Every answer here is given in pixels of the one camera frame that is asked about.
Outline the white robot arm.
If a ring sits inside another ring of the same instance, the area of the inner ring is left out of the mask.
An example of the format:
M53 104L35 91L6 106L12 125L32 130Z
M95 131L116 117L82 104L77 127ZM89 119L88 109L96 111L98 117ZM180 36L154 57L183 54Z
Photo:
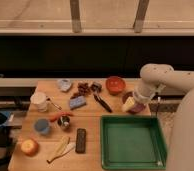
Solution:
M122 110L138 113L163 91L173 90L168 104L177 104L169 133L165 171L194 171L194 71L176 70L168 64L145 64L132 96L124 99Z

